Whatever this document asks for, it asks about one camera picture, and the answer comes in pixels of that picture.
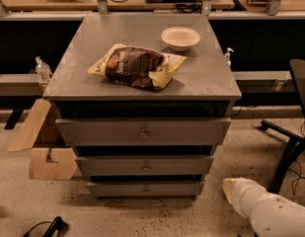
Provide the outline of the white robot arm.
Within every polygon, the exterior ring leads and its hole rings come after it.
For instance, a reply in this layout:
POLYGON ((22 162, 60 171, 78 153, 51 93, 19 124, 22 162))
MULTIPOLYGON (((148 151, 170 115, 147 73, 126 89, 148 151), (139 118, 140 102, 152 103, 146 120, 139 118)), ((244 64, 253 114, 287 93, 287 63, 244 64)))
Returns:
POLYGON ((269 193, 246 178, 225 178, 222 189, 259 237, 305 237, 305 206, 269 193))

